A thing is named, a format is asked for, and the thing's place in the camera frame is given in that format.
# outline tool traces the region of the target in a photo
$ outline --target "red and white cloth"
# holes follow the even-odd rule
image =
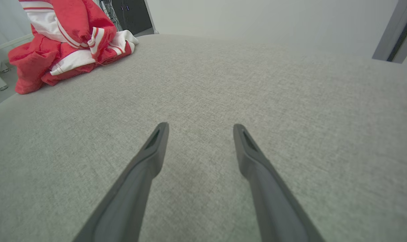
[[[19,0],[31,22],[33,40],[12,49],[16,92],[34,92],[91,72],[133,53],[138,40],[112,21],[92,0]]]

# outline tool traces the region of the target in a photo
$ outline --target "sofa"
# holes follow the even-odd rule
[[[141,242],[260,240],[236,123],[326,241],[407,242],[407,69],[283,46],[138,39],[130,56],[0,104],[0,241],[72,241],[166,121]]]

